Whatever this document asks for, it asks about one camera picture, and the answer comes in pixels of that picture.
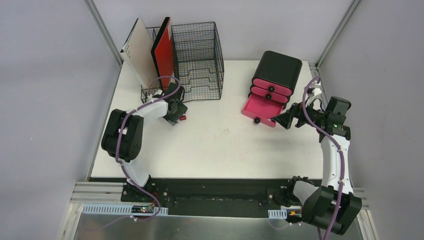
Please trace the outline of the black pink drawer unit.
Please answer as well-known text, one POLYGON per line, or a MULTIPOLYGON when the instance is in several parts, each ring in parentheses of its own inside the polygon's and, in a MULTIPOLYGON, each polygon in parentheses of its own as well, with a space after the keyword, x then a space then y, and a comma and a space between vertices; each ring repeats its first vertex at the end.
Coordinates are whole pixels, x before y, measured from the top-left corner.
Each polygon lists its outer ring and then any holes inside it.
POLYGON ((300 59, 267 50, 251 79, 248 99, 241 113, 255 125, 275 127, 273 117, 282 113, 293 95, 303 63, 300 59))

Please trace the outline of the red A4 folder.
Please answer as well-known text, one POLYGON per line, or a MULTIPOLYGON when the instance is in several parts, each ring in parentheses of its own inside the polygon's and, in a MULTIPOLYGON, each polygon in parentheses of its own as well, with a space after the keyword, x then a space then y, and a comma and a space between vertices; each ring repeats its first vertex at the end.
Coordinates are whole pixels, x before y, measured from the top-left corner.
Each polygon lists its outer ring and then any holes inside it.
POLYGON ((171 81, 166 76, 172 76, 174 73, 174 43, 172 35, 171 18, 167 16, 156 34, 151 49, 156 72, 159 77, 164 77, 159 80, 163 89, 167 89, 171 81))

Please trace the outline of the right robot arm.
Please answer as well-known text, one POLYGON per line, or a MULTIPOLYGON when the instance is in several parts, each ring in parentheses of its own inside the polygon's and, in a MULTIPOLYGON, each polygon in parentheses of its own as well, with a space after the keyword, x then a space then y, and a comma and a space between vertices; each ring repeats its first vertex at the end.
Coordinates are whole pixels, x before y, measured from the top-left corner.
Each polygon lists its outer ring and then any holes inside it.
POLYGON ((307 177, 293 176, 282 190, 283 205, 301 204, 301 221, 319 229, 343 235, 362 208, 362 200, 354 196, 349 177, 348 150, 351 130, 344 124, 351 102, 333 96, 325 110, 294 103, 272 121, 289 129, 308 124, 316 128, 323 156, 321 185, 316 187, 307 177))

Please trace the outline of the white A4 folder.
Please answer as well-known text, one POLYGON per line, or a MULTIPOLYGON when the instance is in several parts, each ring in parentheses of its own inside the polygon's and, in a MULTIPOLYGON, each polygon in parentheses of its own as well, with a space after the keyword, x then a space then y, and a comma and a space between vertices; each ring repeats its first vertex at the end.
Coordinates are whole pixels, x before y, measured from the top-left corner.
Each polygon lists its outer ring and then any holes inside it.
POLYGON ((120 54, 143 88, 148 88, 158 77, 151 54, 152 47, 153 41, 149 32, 142 20, 137 18, 120 54))

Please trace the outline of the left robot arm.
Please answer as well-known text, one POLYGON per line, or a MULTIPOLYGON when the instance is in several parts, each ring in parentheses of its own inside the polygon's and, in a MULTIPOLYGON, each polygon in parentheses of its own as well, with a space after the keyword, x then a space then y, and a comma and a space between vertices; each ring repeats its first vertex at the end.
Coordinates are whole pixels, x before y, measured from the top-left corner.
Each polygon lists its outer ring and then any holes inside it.
POLYGON ((140 107, 129 111, 114 109, 109 114, 101 149, 115 158, 127 181, 135 186, 133 195, 140 202, 149 201, 153 195, 153 189, 146 185, 150 174, 143 161, 137 159, 142 149, 144 127, 161 118, 176 125, 188 110, 183 103, 184 96, 184 87, 171 82, 165 92, 158 90, 140 107))

